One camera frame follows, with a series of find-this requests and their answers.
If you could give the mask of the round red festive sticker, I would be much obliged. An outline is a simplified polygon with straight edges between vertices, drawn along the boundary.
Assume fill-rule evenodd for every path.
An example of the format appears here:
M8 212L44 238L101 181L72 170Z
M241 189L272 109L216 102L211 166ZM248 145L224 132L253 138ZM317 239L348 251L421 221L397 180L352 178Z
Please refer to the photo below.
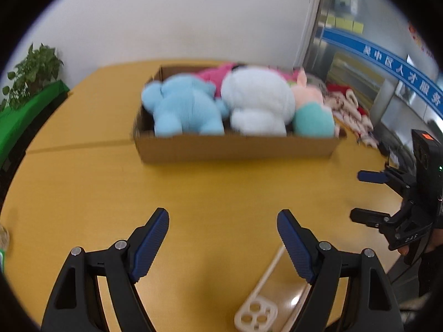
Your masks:
M433 53L430 51L424 40L421 38L421 35L416 30L416 28L408 21L408 32L414 41L414 43L419 47L422 53L429 56L431 59L434 59Z

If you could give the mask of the white panda plush toy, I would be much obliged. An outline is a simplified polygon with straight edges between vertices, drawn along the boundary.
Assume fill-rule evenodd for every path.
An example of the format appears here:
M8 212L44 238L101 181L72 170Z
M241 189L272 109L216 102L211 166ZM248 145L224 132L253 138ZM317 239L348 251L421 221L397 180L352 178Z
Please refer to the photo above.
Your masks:
M227 73L221 99L231 111L231 129L246 136L286 136L295 99L286 80L262 67L239 67Z

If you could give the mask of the yellow sticky notes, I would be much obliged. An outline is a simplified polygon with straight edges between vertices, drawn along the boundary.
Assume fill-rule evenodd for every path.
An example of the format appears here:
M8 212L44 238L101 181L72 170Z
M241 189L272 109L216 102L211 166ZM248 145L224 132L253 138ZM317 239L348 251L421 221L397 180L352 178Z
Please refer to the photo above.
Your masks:
M326 19L325 25L330 28L337 28L345 30L347 32L353 32L358 35L362 35L364 32L364 24L354 20L346 19L343 17L336 17L329 14Z

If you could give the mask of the brown cardboard box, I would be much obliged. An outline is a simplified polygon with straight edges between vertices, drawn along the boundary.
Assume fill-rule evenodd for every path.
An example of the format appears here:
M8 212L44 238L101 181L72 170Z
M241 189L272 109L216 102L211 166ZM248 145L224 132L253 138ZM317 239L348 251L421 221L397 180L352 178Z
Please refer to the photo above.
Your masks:
M213 67L163 66L147 83L154 80L163 81L175 74L194 75L206 68ZM292 120L286 126L286 136L246 136L231 129L230 115L229 110L228 117L223 120L225 134L222 136L185 133L157 137L153 130L153 117L144 110L141 103L134 122L134 141L140 159L146 164L161 164L200 160L327 157L333 153L345 135L343 129L339 128L338 138L302 137L294 133Z

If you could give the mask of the light blue plush toy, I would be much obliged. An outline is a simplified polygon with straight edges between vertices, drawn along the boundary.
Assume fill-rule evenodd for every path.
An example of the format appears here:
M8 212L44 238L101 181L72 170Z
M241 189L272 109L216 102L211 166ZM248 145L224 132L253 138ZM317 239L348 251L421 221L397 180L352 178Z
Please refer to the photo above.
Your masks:
M147 83L141 92L141 103L153 117L157 137L185 133L222 136L229 109L215 92L212 82L193 74L175 74Z

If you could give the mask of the green potted plant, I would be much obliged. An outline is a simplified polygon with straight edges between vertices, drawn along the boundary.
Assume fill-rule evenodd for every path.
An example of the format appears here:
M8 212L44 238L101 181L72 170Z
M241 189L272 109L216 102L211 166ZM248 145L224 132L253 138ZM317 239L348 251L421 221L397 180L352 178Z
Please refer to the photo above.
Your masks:
M41 92L47 85L55 82L64 65L55 47L43 43L34 48L32 43L26 57L7 72L9 85L1 89L5 99L1 102L1 111L7 107L18 110Z

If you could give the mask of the pink pig plush toy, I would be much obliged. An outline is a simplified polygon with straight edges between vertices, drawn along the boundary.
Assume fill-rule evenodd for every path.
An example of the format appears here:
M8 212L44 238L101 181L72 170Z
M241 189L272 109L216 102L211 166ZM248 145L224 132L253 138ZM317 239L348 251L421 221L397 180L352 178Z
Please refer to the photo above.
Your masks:
M333 112L324 103L321 90L309 85L306 72L300 69L297 80L291 85L295 99L293 131L296 135L307 138L338 138L339 127Z

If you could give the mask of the clear phone case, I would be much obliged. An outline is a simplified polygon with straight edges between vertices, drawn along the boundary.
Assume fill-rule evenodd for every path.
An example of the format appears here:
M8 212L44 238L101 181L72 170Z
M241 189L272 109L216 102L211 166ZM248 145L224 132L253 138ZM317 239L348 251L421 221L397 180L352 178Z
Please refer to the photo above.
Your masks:
M288 332L308 297L310 285L301 278L284 246L234 316L238 331Z

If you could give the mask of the blue banner with characters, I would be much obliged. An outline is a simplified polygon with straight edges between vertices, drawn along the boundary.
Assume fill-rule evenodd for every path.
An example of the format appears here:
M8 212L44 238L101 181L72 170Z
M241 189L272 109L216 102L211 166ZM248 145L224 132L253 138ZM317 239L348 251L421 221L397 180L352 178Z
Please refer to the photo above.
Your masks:
M403 82L442 118L442 90L407 61L379 45L336 28L324 28L321 37L323 41L364 58Z

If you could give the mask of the pink plush bear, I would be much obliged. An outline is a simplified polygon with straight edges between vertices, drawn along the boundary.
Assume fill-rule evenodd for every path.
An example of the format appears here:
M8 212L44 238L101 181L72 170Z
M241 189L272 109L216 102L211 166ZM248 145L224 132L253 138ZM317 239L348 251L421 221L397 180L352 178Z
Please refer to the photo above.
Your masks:
M197 73L195 73L194 75L205 82L211 82L215 86L215 98L219 98L221 97L222 81L225 76L233 69L241 67L251 67L251 64L227 62L213 68L206 68L202 71L197 71ZM300 68L293 68L290 71L284 71L283 69L272 66L264 66L264 68L276 72L282 78L289 82L297 81L297 77L300 72Z

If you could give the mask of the green cloth covered bench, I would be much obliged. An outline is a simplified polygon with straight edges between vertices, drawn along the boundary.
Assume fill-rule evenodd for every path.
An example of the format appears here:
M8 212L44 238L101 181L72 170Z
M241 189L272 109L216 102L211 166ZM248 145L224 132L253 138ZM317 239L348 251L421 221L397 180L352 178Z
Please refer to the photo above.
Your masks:
M38 130L68 97L69 87L54 82L18 110L7 107L1 113L1 174L19 160Z

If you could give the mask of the grey cloth bag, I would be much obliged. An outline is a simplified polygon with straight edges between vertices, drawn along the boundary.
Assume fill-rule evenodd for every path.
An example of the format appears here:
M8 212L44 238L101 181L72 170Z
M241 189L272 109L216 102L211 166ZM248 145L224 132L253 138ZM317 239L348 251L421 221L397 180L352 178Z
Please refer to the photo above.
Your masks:
M321 91L322 94L327 93L326 84L322 79L320 79L319 77L317 77L313 74L306 74L306 78L307 78L308 85L315 86L316 88L318 88Z

